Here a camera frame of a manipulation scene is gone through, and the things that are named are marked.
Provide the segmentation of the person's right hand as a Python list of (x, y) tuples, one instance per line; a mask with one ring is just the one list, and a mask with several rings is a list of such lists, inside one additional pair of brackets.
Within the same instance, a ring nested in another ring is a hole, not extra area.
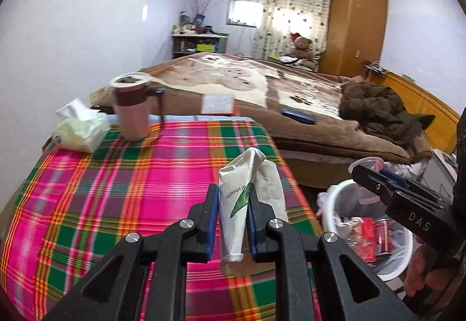
[(404, 292), (407, 296), (413, 297), (425, 285), (432, 290), (443, 291), (443, 301), (450, 302), (454, 292), (458, 288), (456, 276), (458, 270), (454, 267), (446, 267), (438, 270), (426, 269), (426, 258), (428, 246), (420, 237), (415, 237), (420, 244), (412, 255), (412, 260), (407, 269), (406, 279), (404, 280)]

